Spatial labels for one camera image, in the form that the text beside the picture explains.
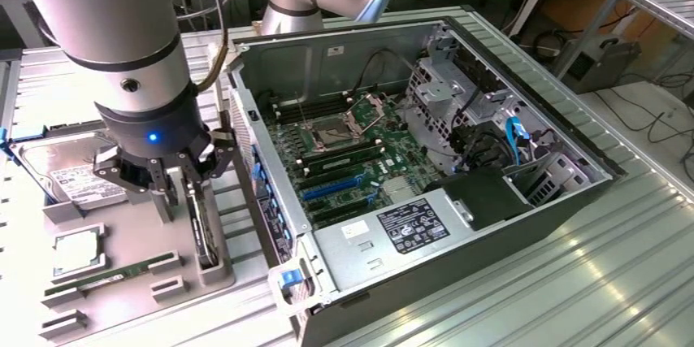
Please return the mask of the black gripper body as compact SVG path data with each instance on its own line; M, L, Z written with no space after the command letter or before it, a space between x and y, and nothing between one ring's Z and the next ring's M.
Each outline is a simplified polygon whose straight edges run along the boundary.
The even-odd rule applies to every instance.
M162 159L163 190L169 189L169 168L182 167L191 181L203 181L197 166L211 135L201 117L195 86L187 86L170 103L153 111L114 111L102 105L97 109L122 150L141 158Z

